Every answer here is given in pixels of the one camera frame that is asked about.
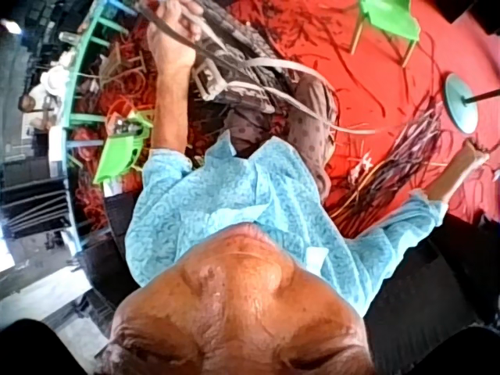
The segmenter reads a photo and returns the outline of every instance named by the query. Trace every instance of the hand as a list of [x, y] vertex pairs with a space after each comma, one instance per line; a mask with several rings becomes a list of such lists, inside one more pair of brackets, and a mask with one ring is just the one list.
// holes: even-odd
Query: hand
[[481, 147], [474, 139], [467, 138], [463, 142], [460, 151], [456, 153], [454, 159], [460, 165], [475, 170], [485, 164], [488, 159], [490, 159], [490, 155], [488, 151]]
[[[181, 4], [194, 16], [203, 14], [203, 8], [193, 0], [163, 0], [160, 2], [156, 14], [164, 20], [174, 31], [190, 41], [197, 41], [202, 36], [200, 26], [190, 22], [181, 15]], [[168, 35], [151, 23], [148, 28], [148, 45], [159, 74], [178, 74], [186, 72], [195, 62], [196, 52]]]

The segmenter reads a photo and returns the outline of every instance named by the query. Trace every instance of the light blue shirt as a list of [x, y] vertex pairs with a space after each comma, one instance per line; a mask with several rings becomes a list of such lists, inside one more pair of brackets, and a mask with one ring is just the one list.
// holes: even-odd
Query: light blue shirt
[[255, 223], [364, 316], [406, 249], [441, 225], [447, 205], [422, 193], [356, 239], [341, 236], [320, 203], [313, 176], [287, 142], [273, 137], [240, 159], [222, 134], [192, 170], [171, 150], [153, 150], [126, 237], [127, 263], [141, 285], [209, 235]]

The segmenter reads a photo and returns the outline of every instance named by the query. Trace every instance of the brown patterned pants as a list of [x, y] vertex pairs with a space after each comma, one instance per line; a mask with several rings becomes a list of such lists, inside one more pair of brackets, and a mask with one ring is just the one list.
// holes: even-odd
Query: brown patterned pants
[[[336, 116], [334, 100], [327, 88], [316, 78], [305, 75], [298, 82], [295, 98], [323, 118], [334, 122]], [[290, 111], [287, 125], [290, 129], [287, 142], [294, 146], [304, 160], [314, 177], [321, 202], [324, 202], [331, 186], [330, 178], [324, 170], [330, 158], [327, 152], [330, 126], [295, 107]], [[270, 119], [260, 112], [236, 107], [230, 111], [224, 122], [224, 130], [227, 129], [230, 131], [231, 142], [237, 155], [248, 158], [270, 138]]]

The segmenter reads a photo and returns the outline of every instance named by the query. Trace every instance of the red carpet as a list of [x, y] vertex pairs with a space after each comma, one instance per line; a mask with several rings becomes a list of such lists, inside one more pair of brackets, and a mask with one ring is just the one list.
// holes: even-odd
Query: red carpet
[[[397, 126], [413, 117], [426, 96], [437, 94], [437, 100], [441, 100], [441, 79], [446, 73], [460, 75], [477, 94], [500, 87], [500, 38], [487, 36], [468, 14], [449, 24], [431, 0], [412, 2], [412, 14], [418, 19], [422, 33], [405, 70], [398, 64], [393, 45], [397, 44], [402, 54], [406, 42], [393, 39], [391, 44], [368, 24], [355, 54], [349, 55], [347, 47], [358, 10], [338, 10], [353, 2], [240, 0], [231, 7], [238, 19], [262, 24], [275, 47], [288, 59], [317, 68], [334, 85], [340, 99], [341, 126], [359, 123], [367, 123], [365, 128], [370, 129], [395, 126], [375, 135], [351, 136], [350, 141], [347, 135], [339, 134], [337, 149], [328, 167], [332, 177], [345, 174], [355, 165], [347, 156], [360, 157], [362, 141], [364, 152], [370, 150], [373, 163], [379, 162], [397, 136], [400, 130]], [[500, 140], [500, 99], [479, 103], [479, 116], [477, 137], [490, 148]], [[438, 163], [446, 163], [450, 159], [450, 147], [453, 153], [464, 140], [446, 112], [442, 116], [442, 127], [451, 132], [443, 135], [441, 152], [434, 158]], [[488, 164], [494, 169], [500, 168], [500, 150], [491, 156]], [[436, 172], [426, 175], [426, 183]], [[409, 187], [401, 191], [388, 210], [400, 205], [408, 196], [408, 190]], [[332, 192], [329, 202], [334, 200]], [[471, 221], [477, 209], [483, 209], [496, 220], [500, 218], [498, 184], [492, 182], [490, 168], [485, 168], [480, 178], [473, 177], [466, 182], [465, 188], [452, 200], [451, 212], [465, 220]]]

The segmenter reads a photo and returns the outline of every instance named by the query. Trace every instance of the round metal base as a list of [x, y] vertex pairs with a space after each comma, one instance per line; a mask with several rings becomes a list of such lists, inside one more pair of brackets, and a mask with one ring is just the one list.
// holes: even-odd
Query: round metal base
[[472, 134], [477, 127], [479, 116], [477, 103], [466, 104], [463, 99], [472, 98], [469, 86], [452, 73], [445, 81], [445, 106], [453, 123], [465, 134]]

